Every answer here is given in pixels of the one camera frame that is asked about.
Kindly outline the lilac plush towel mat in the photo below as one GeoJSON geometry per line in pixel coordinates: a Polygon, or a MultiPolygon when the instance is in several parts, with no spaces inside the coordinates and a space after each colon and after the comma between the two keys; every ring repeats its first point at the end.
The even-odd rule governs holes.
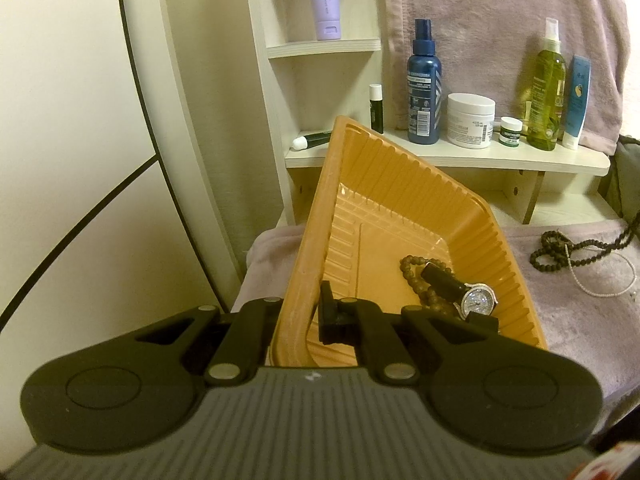
{"type": "MultiPolygon", "coordinates": [[[[303,238],[303,226],[262,232],[246,256],[247,272],[232,307],[282,297],[303,238]]],[[[613,426],[639,405],[639,287],[615,298],[587,295],[567,271],[545,274],[529,264],[545,226],[512,226],[504,234],[525,276],[548,347],[587,367],[604,402],[597,430],[613,426]]]]}

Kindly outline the dark green lying tube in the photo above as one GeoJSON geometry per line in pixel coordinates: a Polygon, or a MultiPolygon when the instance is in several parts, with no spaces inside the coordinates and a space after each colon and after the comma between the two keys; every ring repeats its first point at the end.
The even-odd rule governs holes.
{"type": "Polygon", "coordinates": [[[291,150],[298,152],[329,143],[331,140],[331,134],[331,131],[301,134],[300,136],[296,136],[292,141],[291,150]]]}

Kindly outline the blue white tube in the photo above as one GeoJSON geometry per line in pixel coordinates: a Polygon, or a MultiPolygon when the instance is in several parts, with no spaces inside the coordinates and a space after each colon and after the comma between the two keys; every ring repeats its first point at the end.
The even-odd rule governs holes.
{"type": "Polygon", "coordinates": [[[591,79],[591,62],[589,58],[574,55],[570,68],[570,88],[566,104],[564,134],[562,144],[564,148],[576,150],[578,148],[582,129],[585,125],[591,79]]]}

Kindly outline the grey cushion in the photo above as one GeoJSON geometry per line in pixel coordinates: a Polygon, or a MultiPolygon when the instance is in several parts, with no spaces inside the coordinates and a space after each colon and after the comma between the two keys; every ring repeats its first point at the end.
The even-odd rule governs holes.
{"type": "Polygon", "coordinates": [[[600,183],[599,192],[608,206],[627,224],[631,224],[639,212],[639,141],[621,136],[610,162],[610,169],[600,183]]]}

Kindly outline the white cream jar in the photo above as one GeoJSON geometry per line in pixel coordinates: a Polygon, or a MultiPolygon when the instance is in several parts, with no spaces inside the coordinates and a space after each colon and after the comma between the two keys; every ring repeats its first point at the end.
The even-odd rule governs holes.
{"type": "Polygon", "coordinates": [[[494,131],[496,102],[474,93],[447,98],[447,138],[460,148],[488,148],[494,131]]]}

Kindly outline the blue spray bottle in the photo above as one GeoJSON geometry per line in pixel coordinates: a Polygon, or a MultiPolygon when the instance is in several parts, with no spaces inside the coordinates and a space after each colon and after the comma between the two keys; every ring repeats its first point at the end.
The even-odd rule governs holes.
{"type": "Polygon", "coordinates": [[[423,145],[440,137],[442,117],[442,63],[436,55],[432,22],[414,20],[412,55],[407,62],[408,138],[423,145]]]}

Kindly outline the black strap wristwatch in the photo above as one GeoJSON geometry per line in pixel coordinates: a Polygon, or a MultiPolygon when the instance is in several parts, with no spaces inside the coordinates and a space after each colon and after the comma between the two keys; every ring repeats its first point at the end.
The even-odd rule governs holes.
{"type": "Polygon", "coordinates": [[[424,266],[421,278],[435,289],[438,296],[454,305],[464,322],[478,316],[490,318],[498,306],[497,295],[489,285],[462,282],[435,263],[428,262],[424,266]]]}

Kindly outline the orange plastic tray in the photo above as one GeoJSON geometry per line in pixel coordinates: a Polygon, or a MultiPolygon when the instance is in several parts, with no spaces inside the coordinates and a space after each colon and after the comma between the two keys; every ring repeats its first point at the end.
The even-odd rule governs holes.
{"type": "Polygon", "coordinates": [[[352,350],[319,340],[320,285],[387,313],[417,304],[400,272],[405,256],[435,258],[496,293],[499,333],[546,348],[532,297],[486,200],[386,136],[334,122],[270,348],[284,367],[352,366],[352,350]]]}

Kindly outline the small green-label jar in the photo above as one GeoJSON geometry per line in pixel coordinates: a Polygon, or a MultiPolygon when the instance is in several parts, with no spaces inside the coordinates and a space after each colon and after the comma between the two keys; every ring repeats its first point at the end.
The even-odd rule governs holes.
{"type": "Polygon", "coordinates": [[[502,116],[500,118],[499,143],[508,148],[517,148],[520,145],[523,123],[514,117],[502,116]]]}

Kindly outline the hanging lilac towel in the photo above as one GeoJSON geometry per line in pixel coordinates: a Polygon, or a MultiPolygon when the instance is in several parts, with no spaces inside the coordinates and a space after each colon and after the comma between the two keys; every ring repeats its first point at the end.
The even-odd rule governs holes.
{"type": "Polygon", "coordinates": [[[444,91],[488,96],[500,115],[521,113],[544,46],[544,22],[559,22],[561,52],[591,62],[591,87],[579,142],[612,155],[623,125],[630,55],[625,0],[385,0],[390,55],[389,125],[408,126],[407,61],[414,22],[432,23],[444,91]]]}

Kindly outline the green oil spray bottle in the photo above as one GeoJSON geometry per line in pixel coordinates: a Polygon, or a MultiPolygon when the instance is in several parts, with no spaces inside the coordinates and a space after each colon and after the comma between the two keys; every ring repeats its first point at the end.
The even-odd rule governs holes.
{"type": "Polygon", "coordinates": [[[536,56],[527,141],[534,148],[553,151],[558,142],[564,106],[566,62],[561,53],[560,24],[546,18],[544,47],[536,56]]]}

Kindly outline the white-capped lip balm stick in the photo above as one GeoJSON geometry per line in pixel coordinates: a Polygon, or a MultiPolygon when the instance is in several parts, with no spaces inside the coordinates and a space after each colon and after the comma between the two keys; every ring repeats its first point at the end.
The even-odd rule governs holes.
{"type": "Polygon", "coordinates": [[[370,127],[379,134],[384,133],[384,105],[382,84],[369,84],[370,127]]]}

